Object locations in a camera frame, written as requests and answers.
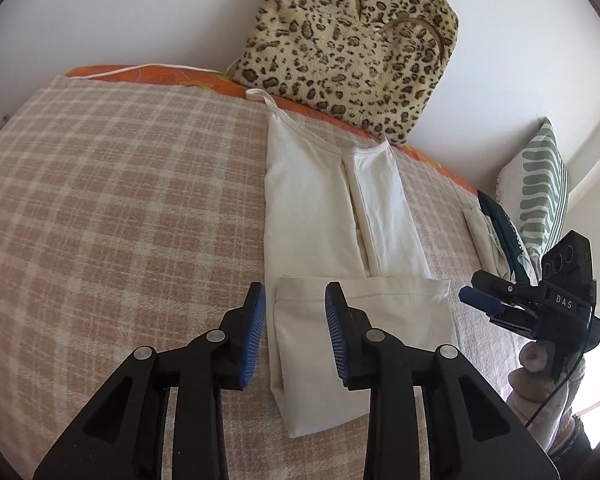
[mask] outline striped pillow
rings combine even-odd
[[[567,169],[545,119],[538,134],[502,168],[496,184],[496,200],[520,232],[538,280],[542,256],[560,239],[568,195]]]

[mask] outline folded white cloth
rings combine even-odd
[[[499,276],[504,280],[515,283],[515,273],[509,266],[509,262],[502,249],[502,245],[500,244],[496,230],[493,227],[491,218],[485,216],[480,207],[476,206],[464,210],[464,219],[469,228],[471,238],[474,241],[475,250],[478,253],[482,268],[495,276]],[[520,248],[522,249],[523,254],[518,257],[518,261],[523,269],[525,269],[531,285],[535,286],[538,284],[536,272],[534,271],[531,259],[522,242],[520,242]]]
[[[270,386],[289,434],[301,436],[368,411],[368,394],[348,396],[338,383],[324,313],[324,289],[329,281],[356,282],[356,288],[344,288],[345,293],[367,296],[363,306],[386,311],[387,319],[393,319],[392,312],[402,312],[388,332],[423,335],[407,337],[407,344],[435,348],[455,341],[455,333],[446,301],[435,294],[419,296],[422,303],[416,308],[415,296],[408,295],[408,286],[419,294],[421,287],[432,285],[423,285],[430,281],[429,267],[390,145],[383,142],[367,149],[343,150],[297,124],[265,91],[250,89],[247,97],[263,100],[272,111],[264,233]],[[311,286],[298,285],[295,293],[285,292],[279,304],[283,276],[308,278]],[[326,278],[314,282],[315,276]],[[383,295],[366,280],[370,276],[412,278],[395,289],[399,293],[392,288],[398,285],[386,285]],[[438,286],[448,290],[447,282]],[[294,302],[282,298],[294,298]],[[309,325],[305,315],[312,320]],[[433,319],[445,319],[441,330],[446,336],[438,337],[428,328]],[[414,324],[419,331],[414,331]],[[285,351],[279,348],[280,337]],[[320,340],[323,345],[315,354],[313,344]],[[318,373],[315,356],[330,374]],[[323,378],[329,386],[320,397],[330,407],[329,416],[324,416],[324,409],[311,395],[311,391],[321,391]],[[362,411],[354,398],[364,399]]]
[[[328,430],[369,411],[369,391],[350,392],[338,377],[324,311],[328,278],[280,278],[274,320],[290,436]],[[427,350],[457,345],[449,282],[419,276],[339,280],[349,306],[371,325]]]

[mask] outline finger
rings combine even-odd
[[[584,371],[585,371],[585,364],[584,364],[584,358],[583,358],[580,361],[580,364],[578,364],[577,368],[573,372],[573,375],[570,377],[569,383],[567,384],[567,386],[569,387],[569,395],[567,396],[567,402],[564,407],[565,411],[569,411],[571,408],[571,405],[573,404],[573,399],[575,398],[576,393],[578,392],[578,389],[580,387],[580,383],[582,382],[582,379],[584,378]]]
[[[536,420],[528,428],[529,433],[544,450],[550,448],[558,432],[564,398],[556,399],[556,397],[542,409]],[[537,402],[529,402],[523,399],[516,392],[509,395],[507,404],[522,423],[526,423],[531,418],[539,405]]]
[[[520,397],[538,404],[555,388],[555,383],[548,375],[532,374],[524,368],[509,374],[509,384]]]
[[[573,368],[573,365],[576,364],[578,357],[580,357],[579,353],[571,354],[565,360],[564,371],[563,371],[564,374],[567,374]],[[585,364],[585,359],[583,356],[582,359],[580,360],[580,362],[578,363],[578,366],[576,366],[576,369],[573,371],[573,374],[571,374],[571,377],[569,378],[569,382],[571,384],[577,384],[578,386],[580,386],[580,383],[582,382],[582,378],[584,377],[585,371],[586,371],[586,364]]]
[[[549,352],[544,343],[534,341],[522,347],[518,358],[523,367],[535,373],[544,370],[549,359]]]

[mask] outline plaid blanket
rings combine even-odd
[[[343,147],[375,142],[292,115]],[[267,117],[200,88],[59,76],[0,131],[0,450],[23,478],[134,348],[186,345],[263,279]],[[432,273],[458,290],[479,268],[462,216],[477,199],[396,157]],[[520,341],[457,300],[452,315],[506,394]],[[268,384],[264,342],[250,388],[223,397],[231,478],[361,478],[366,418],[289,439]]]

